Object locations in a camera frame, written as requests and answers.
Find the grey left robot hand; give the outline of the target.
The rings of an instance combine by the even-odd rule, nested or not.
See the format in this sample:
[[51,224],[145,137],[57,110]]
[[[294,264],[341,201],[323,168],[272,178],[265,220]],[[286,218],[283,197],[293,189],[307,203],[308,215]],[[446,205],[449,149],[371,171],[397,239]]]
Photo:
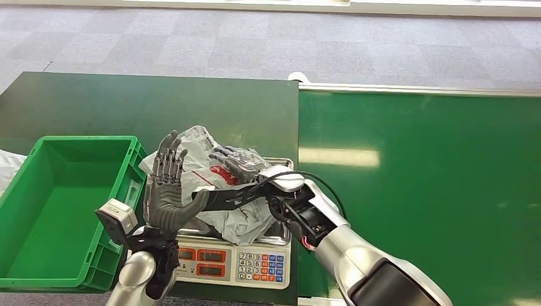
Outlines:
[[177,232],[207,206],[209,199],[209,190],[202,189],[197,192],[194,200],[182,205],[181,176],[188,151],[184,149],[178,152],[180,144],[181,137],[176,130],[162,139],[145,187],[146,226],[172,236],[177,236]]

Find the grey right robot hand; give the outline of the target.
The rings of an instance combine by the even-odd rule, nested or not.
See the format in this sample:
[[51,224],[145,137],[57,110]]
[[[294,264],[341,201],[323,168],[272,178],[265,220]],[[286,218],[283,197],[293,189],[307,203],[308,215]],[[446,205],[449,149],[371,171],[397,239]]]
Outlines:
[[259,173],[271,165],[254,149],[232,146],[219,146],[209,154],[209,158],[220,162],[240,184],[257,179]]

